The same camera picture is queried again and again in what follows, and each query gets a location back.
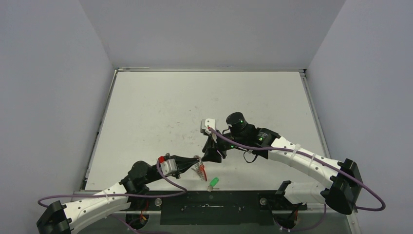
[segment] gray wall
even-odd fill
[[[113,69],[77,0],[0,2],[0,233],[78,189]]]
[[[344,0],[80,0],[117,67],[304,68]]]
[[[411,233],[413,1],[347,0],[307,71],[334,158],[354,159],[387,202],[363,233]],[[359,205],[378,207],[363,191]]]

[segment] screw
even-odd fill
[[[260,199],[260,204],[265,206],[267,204],[267,199],[265,199],[264,197]]]
[[[155,199],[155,206],[160,206],[160,205],[162,205],[162,199],[160,198]]]

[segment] white arm segment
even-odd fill
[[[294,150],[297,146],[289,142],[284,137],[280,137],[279,139],[274,140],[274,142],[271,144],[271,147]],[[303,148],[297,148],[297,151],[307,153],[321,161],[324,161],[332,165],[333,167],[336,167],[337,169],[340,169],[340,166],[337,164],[339,161],[337,160],[316,155],[315,153],[305,150]],[[311,160],[311,158],[307,158],[299,154],[293,154],[292,152],[271,150],[268,151],[268,159],[287,164],[290,167],[297,169],[300,172],[314,178],[322,186],[328,189],[331,188],[331,185],[333,184],[333,182],[330,180],[330,177],[337,176],[338,174],[338,172],[334,171],[333,169],[323,166],[321,163]]]
[[[126,189],[119,183],[114,184],[108,189],[96,193],[95,195],[104,194],[125,194]],[[85,198],[79,201],[65,203],[64,209],[66,218],[72,219],[69,224],[72,234],[80,232],[88,225],[107,217],[108,215],[129,208],[127,196],[112,196],[99,198]]]
[[[319,160],[322,160],[336,167],[337,169],[340,169],[340,166],[337,164],[339,161],[316,155],[313,152],[301,148],[299,145],[291,143],[284,137],[280,137],[279,139],[274,140],[274,142],[271,144],[271,147],[301,151]],[[330,177],[337,176],[338,172],[326,166],[323,166],[321,163],[318,163],[311,158],[307,158],[293,152],[272,150],[268,152],[268,159],[287,164],[290,167],[295,168],[318,181],[310,183],[292,182],[291,184],[289,184],[285,189],[284,195],[284,197],[287,198],[289,202],[291,202],[292,204],[301,202],[325,204],[325,198],[321,196],[320,192],[325,188],[331,188],[333,182],[330,180]]]

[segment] metal frame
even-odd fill
[[[300,76],[301,76],[301,80],[302,80],[302,84],[305,90],[305,93],[307,95],[307,99],[308,99],[308,103],[310,105],[310,109],[311,109],[311,113],[313,115],[313,119],[314,122],[316,124],[316,129],[317,132],[319,134],[320,137],[320,141],[322,144],[322,148],[323,148],[323,152],[324,155],[328,158],[330,157],[330,153],[328,151],[328,147],[327,147],[327,142],[325,140],[324,137],[324,133],[322,131],[322,127],[319,121],[319,117],[317,115],[317,112],[315,110],[314,107],[314,103],[313,103],[313,99],[311,97],[311,93],[308,87],[308,83],[307,83],[307,77],[305,75],[305,70],[304,69],[275,69],[275,68],[248,68],[248,67],[233,67],[233,66],[218,66],[218,67],[206,67],[206,68],[198,68],[198,69],[187,69],[187,68],[150,68],[150,67],[122,67],[122,68],[117,68],[114,71],[114,75],[112,78],[112,82],[111,82],[111,86],[109,89],[109,93],[108,93],[108,97],[107,97],[107,101],[106,101],[106,106],[102,115],[102,119],[100,121],[100,125],[97,131],[97,135],[96,135],[96,139],[94,142],[94,146],[93,146],[93,150],[90,156],[90,160],[89,160],[89,164],[88,164],[88,168],[87,171],[85,173],[85,178],[82,181],[82,186],[81,186],[81,190],[80,192],[74,192],[74,194],[94,194],[95,192],[93,191],[85,191],[85,185],[89,176],[89,172],[90,169],[92,167],[92,163],[93,163],[93,158],[95,155],[95,151],[96,151],[96,147],[97,144],[99,142],[99,137],[100,137],[100,131],[102,130],[103,127],[103,123],[105,121],[105,117],[106,117],[106,112],[110,103],[110,99],[111,99],[111,95],[112,95],[112,91],[116,82],[116,77],[118,72],[299,72]],[[306,213],[322,213],[323,212],[323,206],[320,204],[314,204],[314,205],[310,205],[308,206],[308,210],[303,211]],[[327,208],[327,212],[331,213],[331,212],[335,212],[334,210]],[[115,214],[140,214],[140,211],[127,211],[127,212],[116,212]],[[143,212],[143,214],[160,214],[160,211],[146,211]],[[274,214],[283,214],[285,213],[284,211],[273,211]],[[352,232],[352,234],[361,234],[361,229],[360,226],[358,224],[358,220],[356,217],[356,213],[353,212],[351,215],[347,215],[347,219],[349,222],[349,226],[350,226],[350,230]]]

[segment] white tabletop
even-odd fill
[[[153,165],[168,152],[202,156],[207,137],[199,132],[201,120],[216,119],[222,131],[233,112],[242,112],[248,123],[323,155],[298,72],[119,72],[85,189],[113,185],[139,160]],[[220,164],[205,163],[207,177],[218,177],[216,187],[221,190],[276,190],[284,180],[313,181],[278,162],[259,157],[247,164],[242,152],[227,154]],[[189,190],[206,190],[209,184],[192,170],[172,180]],[[177,190],[163,180],[148,187]]]

